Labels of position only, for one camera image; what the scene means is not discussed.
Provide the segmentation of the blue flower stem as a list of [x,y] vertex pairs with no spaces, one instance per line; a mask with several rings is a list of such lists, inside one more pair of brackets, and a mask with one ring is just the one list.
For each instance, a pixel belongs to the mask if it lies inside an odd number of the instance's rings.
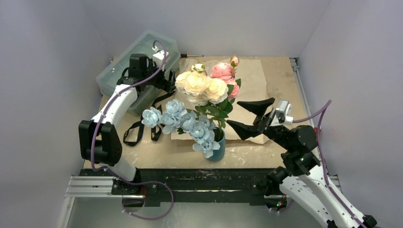
[[163,112],[153,107],[144,110],[142,117],[142,123],[149,128],[162,126],[163,134],[188,134],[194,140],[192,149],[202,152],[205,158],[212,155],[212,150],[220,148],[213,131],[218,126],[206,115],[187,110],[184,103],[177,99],[168,101]]

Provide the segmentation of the orange beige wrapping paper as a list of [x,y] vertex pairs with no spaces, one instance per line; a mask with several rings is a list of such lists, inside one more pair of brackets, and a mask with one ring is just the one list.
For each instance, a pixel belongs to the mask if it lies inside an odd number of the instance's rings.
[[[207,72],[211,73],[211,68],[219,63],[219,62],[227,62],[229,58],[223,60],[211,60],[211,61],[201,61],[202,64],[205,65]],[[190,67],[193,64],[198,63],[196,59],[191,58],[182,58],[179,60],[179,71],[178,74],[181,74],[185,71],[189,71]],[[241,79],[241,87],[233,105],[233,110],[229,113],[229,117],[227,120],[233,120],[237,122],[244,123],[246,125],[253,125],[253,121],[255,120],[255,114],[247,111],[246,109],[239,106],[237,101],[260,101],[268,98],[266,86],[267,82],[264,76],[263,68],[260,60],[247,60],[241,59],[240,65],[237,67],[236,71],[236,79]],[[175,99],[184,102],[185,108],[194,109],[194,105],[192,105],[187,99],[186,95],[180,92],[177,92],[174,96]],[[224,129],[226,134],[226,140],[239,140],[240,137],[236,134],[232,127],[226,124]],[[190,140],[192,139],[188,134],[172,133],[172,140]],[[250,141],[257,144],[264,144],[268,141],[268,138],[263,135],[259,135],[256,137],[251,137],[246,139],[246,141]]]

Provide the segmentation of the cream rose flower stem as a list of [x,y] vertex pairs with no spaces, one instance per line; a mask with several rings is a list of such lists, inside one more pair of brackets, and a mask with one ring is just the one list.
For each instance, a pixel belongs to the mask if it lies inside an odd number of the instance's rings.
[[206,115],[220,130],[226,127],[226,118],[233,110],[232,104],[235,101],[229,101],[233,85],[228,85],[218,78],[211,78],[205,65],[198,63],[192,65],[189,71],[179,74],[175,86],[194,105],[192,111]]

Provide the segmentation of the translucent plastic storage box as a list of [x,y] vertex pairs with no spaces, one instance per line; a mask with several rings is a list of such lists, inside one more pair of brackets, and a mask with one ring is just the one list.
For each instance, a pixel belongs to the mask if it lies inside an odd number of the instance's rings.
[[[173,69],[177,72],[180,53],[176,40],[154,31],[145,31],[96,77],[101,94],[112,97],[118,84],[132,85],[153,74],[158,68],[152,60],[152,48],[155,46],[170,53],[164,71]],[[162,91],[155,87],[143,89],[143,85],[136,87],[137,99],[127,110],[130,114],[140,116]]]

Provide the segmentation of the black gold lettered ribbon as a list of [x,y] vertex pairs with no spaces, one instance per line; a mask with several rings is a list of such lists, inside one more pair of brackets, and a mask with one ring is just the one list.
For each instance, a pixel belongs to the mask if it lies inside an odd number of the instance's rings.
[[[167,99],[167,98],[173,96],[173,95],[175,94],[175,92],[176,92],[176,91],[172,91],[172,92],[170,92],[170,93],[167,93],[167,94],[165,94],[165,95],[162,95],[162,96],[156,98],[156,99],[153,101],[151,107],[155,108],[155,105],[156,105],[157,103],[160,103],[161,101],[163,101],[163,100],[165,100],[165,99]],[[141,120],[140,120],[140,121],[134,123],[131,127],[128,128],[127,131],[125,131],[125,133],[124,133],[124,135],[123,135],[123,143],[124,143],[125,145],[134,147],[134,146],[136,146],[136,145],[142,140],[142,137],[143,137],[143,134],[144,134],[144,128],[145,128],[145,125],[142,123],[142,120],[143,120],[143,117],[141,116]],[[130,131],[131,131],[131,130],[134,130],[134,129],[136,129],[136,128],[138,128],[137,139],[136,139],[135,141],[128,141],[128,140],[127,140],[127,137],[128,137],[128,135],[129,135]],[[151,128],[151,140],[152,140],[152,141],[155,141],[155,142],[156,142],[156,141],[159,140],[159,138],[160,138],[160,136],[161,136],[161,134],[162,134],[162,129],[163,129],[163,127],[162,127],[162,126],[159,126],[159,125],[155,126],[154,128]]]

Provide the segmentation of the pink rose flower stem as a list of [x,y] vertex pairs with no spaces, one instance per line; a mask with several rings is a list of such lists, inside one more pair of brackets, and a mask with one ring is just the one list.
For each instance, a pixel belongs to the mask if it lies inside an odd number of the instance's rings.
[[233,85],[233,90],[229,94],[229,101],[237,98],[241,87],[241,79],[235,79],[236,67],[239,65],[237,56],[232,56],[229,63],[219,62],[213,66],[210,77],[223,80],[228,85]]

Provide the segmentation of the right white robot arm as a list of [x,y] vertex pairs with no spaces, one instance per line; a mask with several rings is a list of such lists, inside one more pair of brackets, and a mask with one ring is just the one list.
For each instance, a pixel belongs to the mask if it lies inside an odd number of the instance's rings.
[[255,187],[265,196],[282,193],[290,197],[325,228],[376,227],[376,219],[347,200],[331,181],[325,160],[313,153],[320,148],[320,129],[306,125],[304,119],[294,119],[287,100],[279,101],[268,112],[274,101],[240,101],[241,107],[255,114],[253,124],[228,121],[242,140],[264,135],[285,149],[281,154],[283,165],[271,171],[263,182],[255,183]]

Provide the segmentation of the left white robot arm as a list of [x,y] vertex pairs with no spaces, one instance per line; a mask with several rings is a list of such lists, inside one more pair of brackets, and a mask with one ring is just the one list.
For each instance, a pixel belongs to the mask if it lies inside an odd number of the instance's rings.
[[139,93],[146,86],[153,86],[170,93],[173,91],[174,70],[165,78],[165,62],[169,57],[167,51],[157,51],[152,57],[145,54],[132,54],[129,66],[122,72],[115,90],[107,103],[91,120],[83,120],[78,126],[81,157],[90,161],[92,169],[95,164],[111,171],[124,181],[123,188],[129,194],[137,194],[142,187],[141,175],[136,167],[123,156],[123,148],[117,133],[128,108],[134,103]]

